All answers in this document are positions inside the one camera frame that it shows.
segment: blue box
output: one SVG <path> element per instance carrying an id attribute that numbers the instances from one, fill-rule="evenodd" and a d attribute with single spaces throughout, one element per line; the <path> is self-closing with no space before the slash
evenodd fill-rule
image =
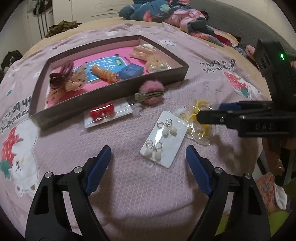
<path id="1" fill-rule="evenodd" d="M 144 68 L 136 65 L 136 64 L 129 64 L 127 67 L 121 69 L 118 72 L 118 77 L 122 80 L 127 80 L 130 78 L 134 78 L 140 76 L 144 73 Z"/>

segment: red hair clip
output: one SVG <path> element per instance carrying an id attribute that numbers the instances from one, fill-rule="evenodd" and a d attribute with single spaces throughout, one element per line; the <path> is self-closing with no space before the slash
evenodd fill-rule
<path id="1" fill-rule="evenodd" d="M 114 106 L 108 102 L 103 105 L 94 107 L 90 111 L 90 116 L 93 121 L 102 119 L 106 116 L 112 115 L 114 113 Z"/>

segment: pink bedsheet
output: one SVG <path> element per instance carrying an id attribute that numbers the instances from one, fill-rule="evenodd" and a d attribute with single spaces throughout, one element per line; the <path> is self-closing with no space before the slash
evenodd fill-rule
<path id="1" fill-rule="evenodd" d="M 141 34 L 186 61 L 190 67 L 184 81 L 165 87 L 163 103 L 144 108 L 140 115 L 99 125 L 89 131 L 83 115 L 47 131 L 28 119 L 28 106 L 35 83 L 47 59 L 68 49 L 100 39 Z M 252 172 L 262 150 L 257 139 L 240 139 L 236 131 L 218 126 L 213 144 L 204 147 L 184 139 L 170 169 L 146 161 L 139 151 L 163 110 L 190 107 L 195 100 L 213 103 L 266 99 L 256 82 L 234 59 L 208 44 L 158 26 L 118 25 L 86 31 L 53 43 L 14 63 L 0 88 L 0 146 L 5 143 L 0 172 L 0 204 L 22 233 L 32 197 L 47 171 L 62 174 L 82 166 L 104 145 L 112 161 L 90 203 L 111 240 L 185 240 L 196 225 L 207 197 L 198 188 L 185 160 L 193 144 L 201 156 L 230 174 Z M 78 227 L 66 199 L 69 220 Z"/>

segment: earring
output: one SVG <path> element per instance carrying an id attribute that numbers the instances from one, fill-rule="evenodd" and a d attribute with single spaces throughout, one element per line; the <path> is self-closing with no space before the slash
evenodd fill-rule
<path id="1" fill-rule="evenodd" d="M 165 123 L 159 121 L 157 122 L 157 127 L 159 129 L 162 129 L 163 127 L 163 136 L 167 136 L 170 132 L 171 135 L 175 136 L 177 135 L 177 129 L 176 127 L 172 126 L 173 121 L 171 119 L 167 119 Z"/>
<path id="2" fill-rule="evenodd" d="M 160 149 L 162 148 L 163 144 L 161 142 L 157 142 L 156 144 L 154 144 L 152 140 L 147 140 L 145 143 L 146 143 L 147 149 L 144 152 L 144 156 L 150 157 L 152 156 L 153 151 L 155 151 L 154 157 L 157 161 L 160 161 L 161 160 Z"/>

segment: brown hair claw clip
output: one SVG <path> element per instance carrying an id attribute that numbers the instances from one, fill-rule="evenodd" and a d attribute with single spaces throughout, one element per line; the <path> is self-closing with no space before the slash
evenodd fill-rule
<path id="1" fill-rule="evenodd" d="M 74 62 L 72 60 L 68 60 L 62 65 L 59 73 L 50 74 L 50 88 L 55 90 L 64 86 L 73 72 L 73 66 Z"/>

